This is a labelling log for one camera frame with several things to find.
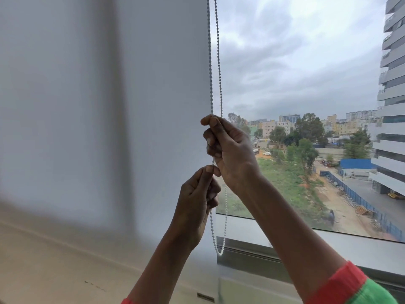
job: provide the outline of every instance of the metal sheet fence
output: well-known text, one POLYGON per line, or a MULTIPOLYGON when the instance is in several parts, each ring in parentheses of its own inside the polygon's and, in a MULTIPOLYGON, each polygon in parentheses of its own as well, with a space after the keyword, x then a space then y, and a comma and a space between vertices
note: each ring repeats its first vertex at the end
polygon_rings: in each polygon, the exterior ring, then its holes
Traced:
POLYGON ((332 182, 337 182, 337 184, 343 188, 346 194, 358 205, 362 205, 366 207, 368 210, 374 213, 374 219, 377 220, 378 223, 381 224, 382 229, 393 235, 395 239, 400 242, 405 242, 405 237, 403 236, 402 230, 400 230, 397 226, 392 224, 390 220, 387 219, 386 214, 378 211, 375 207, 369 204, 365 199, 363 199, 360 195, 354 192, 351 188, 349 188, 346 184, 344 184, 339 178, 333 175, 331 172, 328 171, 326 177, 330 178, 332 182))

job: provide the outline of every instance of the yellow vehicle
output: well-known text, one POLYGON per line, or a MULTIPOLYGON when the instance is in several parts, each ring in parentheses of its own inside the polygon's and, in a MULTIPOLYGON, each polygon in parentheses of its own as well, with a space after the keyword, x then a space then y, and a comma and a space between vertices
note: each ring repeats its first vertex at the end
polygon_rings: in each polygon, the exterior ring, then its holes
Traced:
POLYGON ((399 194, 398 192, 392 191, 392 190, 388 193, 388 196, 393 199, 405 199, 405 196, 403 196, 402 194, 399 194))

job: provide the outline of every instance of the pavement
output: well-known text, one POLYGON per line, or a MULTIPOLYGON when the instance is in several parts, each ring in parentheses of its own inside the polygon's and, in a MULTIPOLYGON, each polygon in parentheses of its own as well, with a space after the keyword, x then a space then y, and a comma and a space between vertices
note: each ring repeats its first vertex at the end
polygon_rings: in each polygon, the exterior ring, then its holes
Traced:
POLYGON ((345 178, 343 182, 378 211, 385 213, 387 219, 400 230, 405 231, 405 200, 392 199, 387 194, 375 192, 371 181, 345 178))

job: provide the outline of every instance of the overcast sky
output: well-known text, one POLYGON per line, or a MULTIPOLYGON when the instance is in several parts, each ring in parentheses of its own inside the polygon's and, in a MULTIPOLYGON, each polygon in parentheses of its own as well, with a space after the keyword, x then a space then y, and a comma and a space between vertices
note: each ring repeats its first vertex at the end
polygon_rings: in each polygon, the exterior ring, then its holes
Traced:
MULTIPOLYGON (((377 108, 386 1, 218 0, 224 116, 377 108)), ((211 26, 216 47, 213 16, 211 26)))

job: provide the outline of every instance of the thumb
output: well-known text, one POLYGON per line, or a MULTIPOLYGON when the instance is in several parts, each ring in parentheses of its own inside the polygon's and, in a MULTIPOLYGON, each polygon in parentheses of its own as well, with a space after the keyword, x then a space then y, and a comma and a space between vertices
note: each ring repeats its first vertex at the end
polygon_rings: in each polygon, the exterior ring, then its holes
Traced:
POLYGON ((222 126, 221 122, 216 117, 211 117, 209 121, 209 126, 211 131, 215 134, 218 142, 221 146, 233 142, 232 138, 226 133, 224 127, 222 126))
POLYGON ((202 192, 205 195, 207 194, 213 173, 214 173, 214 166, 207 165, 201 174, 200 180, 198 181, 196 191, 202 192))

